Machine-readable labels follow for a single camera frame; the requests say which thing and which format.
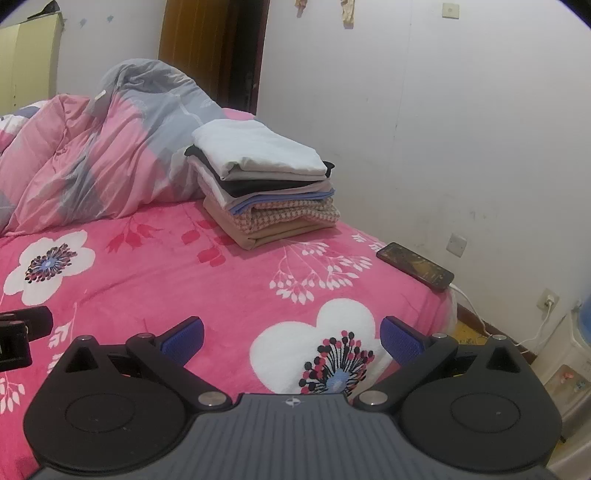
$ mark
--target smartphone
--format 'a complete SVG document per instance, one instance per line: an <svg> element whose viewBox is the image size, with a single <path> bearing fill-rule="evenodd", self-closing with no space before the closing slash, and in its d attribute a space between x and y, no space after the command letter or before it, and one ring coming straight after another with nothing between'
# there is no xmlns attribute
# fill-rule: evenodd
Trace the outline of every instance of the smartphone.
<svg viewBox="0 0 591 480"><path fill-rule="evenodd" d="M376 257L416 278L433 290L443 291L453 281L453 273L421 257L402 245L391 243L376 253Z"/></svg>

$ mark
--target wall switch plate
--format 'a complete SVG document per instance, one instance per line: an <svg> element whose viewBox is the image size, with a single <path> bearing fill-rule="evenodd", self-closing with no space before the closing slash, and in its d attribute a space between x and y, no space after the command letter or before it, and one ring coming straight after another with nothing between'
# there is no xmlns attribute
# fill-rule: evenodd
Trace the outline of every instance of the wall switch plate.
<svg viewBox="0 0 591 480"><path fill-rule="evenodd" d="M542 292L542 295L540 296L540 299L538 300L538 302L535 305L540 310L542 310L542 312L547 312L548 307L546 306L546 300L548 299L548 295L551 295L556 299L554 304L552 305L552 308L550 309L550 313L552 313L552 310L554 310L554 308L556 307L556 304L560 300L560 297L556 293L554 293L552 290L550 290L549 288L544 289L544 291Z"/></svg>
<svg viewBox="0 0 591 480"><path fill-rule="evenodd" d="M441 13L443 18L460 18L460 5L458 4L443 4L443 11Z"/></svg>
<svg viewBox="0 0 591 480"><path fill-rule="evenodd" d="M449 242L447 243L447 251L454 254L456 257L461 257L467 244L468 240L464 237L452 233Z"/></svg>

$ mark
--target stack of folded clothes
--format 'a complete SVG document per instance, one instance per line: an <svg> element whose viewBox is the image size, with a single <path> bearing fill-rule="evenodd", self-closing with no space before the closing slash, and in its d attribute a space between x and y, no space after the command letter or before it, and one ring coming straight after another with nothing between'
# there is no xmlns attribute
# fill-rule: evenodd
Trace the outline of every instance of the stack of folded clothes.
<svg viewBox="0 0 591 480"><path fill-rule="evenodd" d="M185 155L199 172L203 206L246 250L334 226L334 165L256 120L219 119L193 133Z"/></svg>

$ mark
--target floral bedsheet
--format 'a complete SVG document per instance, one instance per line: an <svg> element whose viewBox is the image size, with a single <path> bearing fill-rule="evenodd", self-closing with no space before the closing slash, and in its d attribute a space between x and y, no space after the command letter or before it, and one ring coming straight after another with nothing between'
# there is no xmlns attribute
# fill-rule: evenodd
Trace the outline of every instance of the floral bedsheet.
<svg viewBox="0 0 591 480"><path fill-rule="evenodd" d="M0 239L0 312L45 304L54 330L33 365L0 374L0 478L37 467L22 433L27 405L73 338L121 343L196 315L205 342L187 368L226 391L355 395L391 363L379 323L445 329L446 294L378 261L383 243L350 226L244 251L197 203L152 205Z"/></svg>

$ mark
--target blue water bottle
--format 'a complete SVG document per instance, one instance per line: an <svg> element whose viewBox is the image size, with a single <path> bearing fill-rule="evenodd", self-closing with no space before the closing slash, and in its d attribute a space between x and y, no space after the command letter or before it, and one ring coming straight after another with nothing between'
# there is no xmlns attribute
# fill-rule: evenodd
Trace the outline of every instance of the blue water bottle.
<svg viewBox="0 0 591 480"><path fill-rule="evenodd" d="M591 295L579 310L579 330L585 341L591 345Z"/></svg>

